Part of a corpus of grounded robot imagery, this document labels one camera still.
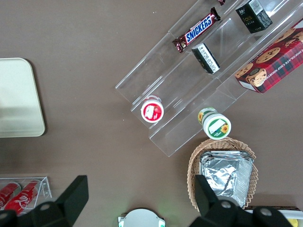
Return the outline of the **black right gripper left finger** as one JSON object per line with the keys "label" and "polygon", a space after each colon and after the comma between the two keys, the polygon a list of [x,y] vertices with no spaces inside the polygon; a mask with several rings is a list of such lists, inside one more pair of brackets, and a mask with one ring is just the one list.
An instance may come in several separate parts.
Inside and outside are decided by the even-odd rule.
{"label": "black right gripper left finger", "polygon": [[88,177],[77,176],[56,201],[18,217],[19,227],[72,227],[89,200]]}

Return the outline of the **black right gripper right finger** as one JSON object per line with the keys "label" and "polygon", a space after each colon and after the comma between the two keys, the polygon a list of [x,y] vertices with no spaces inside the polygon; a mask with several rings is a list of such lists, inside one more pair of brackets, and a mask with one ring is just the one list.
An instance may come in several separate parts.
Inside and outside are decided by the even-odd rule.
{"label": "black right gripper right finger", "polygon": [[231,201],[218,199],[203,175],[195,176],[195,200],[200,216],[190,224],[192,227],[253,226],[252,215]]}

